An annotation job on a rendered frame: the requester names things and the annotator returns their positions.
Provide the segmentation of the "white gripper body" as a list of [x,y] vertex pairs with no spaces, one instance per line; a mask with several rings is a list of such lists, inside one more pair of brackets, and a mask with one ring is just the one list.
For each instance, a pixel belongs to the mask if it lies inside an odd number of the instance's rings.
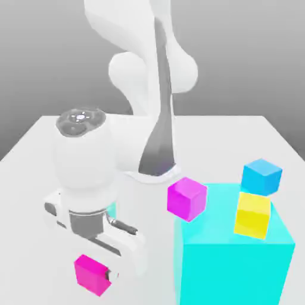
[[147,270],[145,238],[116,228],[107,228],[95,238],[85,239],[86,254],[121,277],[137,278]]

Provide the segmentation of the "small blue cube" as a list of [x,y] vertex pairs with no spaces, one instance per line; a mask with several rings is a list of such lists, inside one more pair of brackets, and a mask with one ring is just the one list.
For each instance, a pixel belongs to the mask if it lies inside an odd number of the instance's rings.
[[258,159],[244,166],[241,179],[241,191],[268,196],[278,191],[282,168]]

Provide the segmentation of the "small pink cube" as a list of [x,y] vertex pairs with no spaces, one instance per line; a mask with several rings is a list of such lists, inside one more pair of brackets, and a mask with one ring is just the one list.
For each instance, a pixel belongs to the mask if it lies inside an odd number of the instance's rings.
[[110,269],[84,254],[74,261],[74,269],[77,283],[99,297],[111,286]]

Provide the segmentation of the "small purple cube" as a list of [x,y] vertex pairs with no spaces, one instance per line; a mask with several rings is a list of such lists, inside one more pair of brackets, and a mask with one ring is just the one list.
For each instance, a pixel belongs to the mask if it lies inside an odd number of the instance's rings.
[[167,211],[191,222],[205,210],[207,194],[207,186],[184,177],[168,187]]

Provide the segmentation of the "small yellow cube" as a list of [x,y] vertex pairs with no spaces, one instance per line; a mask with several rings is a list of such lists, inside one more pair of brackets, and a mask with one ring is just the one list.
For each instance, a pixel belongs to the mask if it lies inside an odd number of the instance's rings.
[[262,195],[240,192],[234,233],[265,239],[271,215],[271,200]]

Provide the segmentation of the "large cyan box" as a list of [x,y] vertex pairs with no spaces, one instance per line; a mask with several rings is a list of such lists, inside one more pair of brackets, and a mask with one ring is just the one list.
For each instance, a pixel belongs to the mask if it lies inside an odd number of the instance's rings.
[[275,207],[264,240],[234,233],[240,185],[208,184],[206,209],[175,219],[177,305],[278,305],[295,242]]

